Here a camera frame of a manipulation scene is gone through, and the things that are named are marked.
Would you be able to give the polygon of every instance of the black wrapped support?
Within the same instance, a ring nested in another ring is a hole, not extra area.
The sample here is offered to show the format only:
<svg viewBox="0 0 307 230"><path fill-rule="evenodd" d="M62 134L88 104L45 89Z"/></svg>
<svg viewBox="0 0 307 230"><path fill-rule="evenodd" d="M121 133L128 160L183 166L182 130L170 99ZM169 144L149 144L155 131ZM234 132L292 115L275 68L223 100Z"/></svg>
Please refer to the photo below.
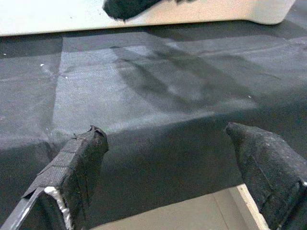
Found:
<svg viewBox="0 0 307 230"><path fill-rule="evenodd" d="M37 175L23 198L31 197L39 187L56 188L69 208L74 229L81 229L107 150L106 135L95 126L86 133L76 135Z"/></svg>
<svg viewBox="0 0 307 230"><path fill-rule="evenodd" d="M257 127L229 123L238 167L270 229L290 229L295 219L307 229L307 161L278 135Z"/></svg>

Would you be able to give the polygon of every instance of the black cloth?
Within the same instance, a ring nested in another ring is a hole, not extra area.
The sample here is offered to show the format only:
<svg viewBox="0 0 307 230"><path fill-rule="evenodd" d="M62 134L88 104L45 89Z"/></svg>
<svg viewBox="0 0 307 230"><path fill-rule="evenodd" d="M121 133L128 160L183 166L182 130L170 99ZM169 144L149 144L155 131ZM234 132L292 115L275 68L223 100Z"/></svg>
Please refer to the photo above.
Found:
<svg viewBox="0 0 307 230"><path fill-rule="evenodd" d="M242 183L229 121L307 157L307 4L235 21L0 38L0 223L63 143L108 136L89 226Z"/></svg>
<svg viewBox="0 0 307 230"><path fill-rule="evenodd" d="M114 19L127 20L149 9L161 0L107 0L103 9Z"/></svg>

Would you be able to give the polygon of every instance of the black fabric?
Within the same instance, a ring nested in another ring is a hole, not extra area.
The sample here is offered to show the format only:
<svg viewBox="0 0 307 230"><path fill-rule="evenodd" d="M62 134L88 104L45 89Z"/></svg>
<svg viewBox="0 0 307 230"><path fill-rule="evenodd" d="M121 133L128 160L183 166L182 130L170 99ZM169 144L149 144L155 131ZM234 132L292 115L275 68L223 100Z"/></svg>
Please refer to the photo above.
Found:
<svg viewBox="0 0 307 230"><path fill-rule="evenodd" d="M0 38L0 223L91 124L110 150L88 228L242 183L224 132L230 121L277 133L306 158L306 3L276 26Z"/></svg>
<svg viewBox="0 0 307 230"><path fill-rule="evenodd" d="M307 161L274 133L237 123L229 123L226 131L259 212L270 229L277 229L293 218L298 201L307 199Z"/></svg>
<svg viewBox="0 0 307 230"><path fill-rule="evenodd" d="M114 19L127 20L134 17L161 0L107 0L103 9Z"/></svg>
<svg viewBox="0 0 307 230"><path fill-rule="evenodd" d="M107 150L105 133L92 126L88 132L76 135L67 142L55 159L38 174L23 197L31 196L38 187L59 189L70 209L75 229L81 229ZM83 221L77 220L80 211Z"/></svg>

